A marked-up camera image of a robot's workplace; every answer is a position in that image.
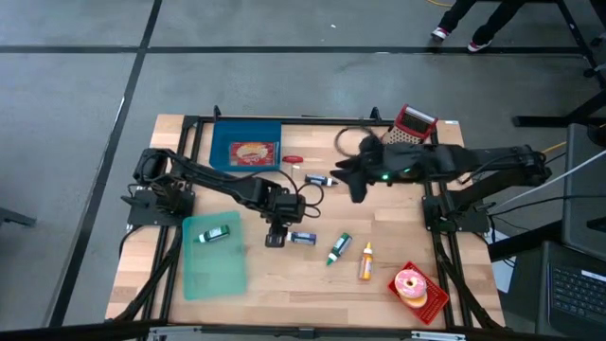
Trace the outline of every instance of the sneaker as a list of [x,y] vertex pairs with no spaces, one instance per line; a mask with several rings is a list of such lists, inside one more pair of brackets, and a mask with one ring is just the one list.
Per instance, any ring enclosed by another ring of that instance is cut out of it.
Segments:
[[434,39],[434,41],[436,42],[441,43],[444,41],[444,39],[446,39],[446,37],[448,37],[449,34],[450,33],[446,29],[438,27],[432,32],[432,39]]
[[478,45],[478,44],[476,44],[476,43],[474,43],[474,42],[472,41],[472,42],[471,42],[469,45],[467,45],[467,49],[468,49],[468,50],[469,50],[471,53],[475,53],[475,52],[477,52],[477,51],[479,51],[479,50],[481,50],[481,49],[484,49],[484,48],[488,47],[488,46],[490,45],[490,43],[492,43],[492,41],[489,41],[489,42],[487,42],[487,43],[485,43],[485,44],[482,44],[482,45]]

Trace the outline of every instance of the red box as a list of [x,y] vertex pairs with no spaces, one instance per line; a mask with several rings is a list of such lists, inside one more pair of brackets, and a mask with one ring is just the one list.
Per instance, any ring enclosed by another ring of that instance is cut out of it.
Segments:
[[229,145],[230,166],[273,166],[276,164],[276,143],[233,142]]
[[425,278],[425,281],[427,282],[427,303],[425,303],[424,306],[414,309],[406,305],[406,303],[401,300],[398,290],[396,290],[396,284],[394,283],[396,276],[394,276],[394,279],[389,282],[387,288],[389,288],[389,290],[398,297],[401,304],[410,309],[414,316],[421,320],[425,325],[430,325],[442,308],[444,308],[444,305],[446,305],[448,302],[448,295],[427,276],[425,276],[425,274],[423,274],[412,261],[407,262],[406,265],[400,269],[400,271],[408,269],[418,272],[421,276],[423,276],[423,278]]

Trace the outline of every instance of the green marker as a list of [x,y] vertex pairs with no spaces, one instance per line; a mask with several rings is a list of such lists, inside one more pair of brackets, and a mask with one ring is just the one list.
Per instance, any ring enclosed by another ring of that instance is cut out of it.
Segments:
[[331,265],[335,260],[337,260],[348,246],[351,244],[352,238],[347,233],[344,233],[339,237],[339,240],[334,244],[332,250],[330,250],[329,259],[326,261],[326,265]]
[[218,239],[229,236],[229,226],[221,225],[206,231],[196,238],[195,242],[215,242]]

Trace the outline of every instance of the red grater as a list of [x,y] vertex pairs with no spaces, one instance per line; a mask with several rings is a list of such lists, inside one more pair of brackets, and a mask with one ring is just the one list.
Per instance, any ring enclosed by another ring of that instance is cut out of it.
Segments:
[[404,104],[394,125],[383,136],[383,143],[422,143],[436,128],[436,124],[437,118]]

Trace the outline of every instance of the keyboard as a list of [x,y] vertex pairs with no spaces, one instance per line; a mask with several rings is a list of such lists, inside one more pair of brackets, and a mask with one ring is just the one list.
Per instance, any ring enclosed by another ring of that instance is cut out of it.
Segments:
[[606,277],[552,265],[550,293],[552,309],[606,325]]

